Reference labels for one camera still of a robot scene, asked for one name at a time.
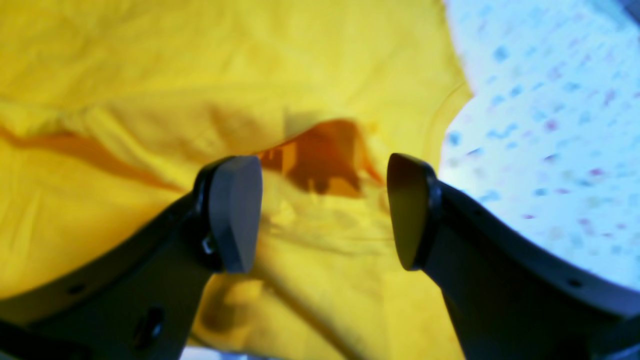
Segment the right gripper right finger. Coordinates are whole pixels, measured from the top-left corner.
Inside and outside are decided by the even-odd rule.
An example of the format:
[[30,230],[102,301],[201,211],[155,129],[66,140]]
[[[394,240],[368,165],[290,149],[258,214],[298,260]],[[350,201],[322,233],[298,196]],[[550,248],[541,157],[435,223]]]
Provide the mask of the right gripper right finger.
[[512,230],[429,163],[388,158],[395,248],[439,287],[467,360],[637,360],[639,292]]

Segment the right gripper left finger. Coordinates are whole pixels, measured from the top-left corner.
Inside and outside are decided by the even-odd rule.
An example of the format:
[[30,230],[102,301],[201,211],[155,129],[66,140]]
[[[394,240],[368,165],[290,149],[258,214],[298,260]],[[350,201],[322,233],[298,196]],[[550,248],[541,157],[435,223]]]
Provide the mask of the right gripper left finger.
[[263,174],[255,156],[199,171],[192,191],[131,237],[1,301],[3,360],[178,360],[215,274],[251,271]]

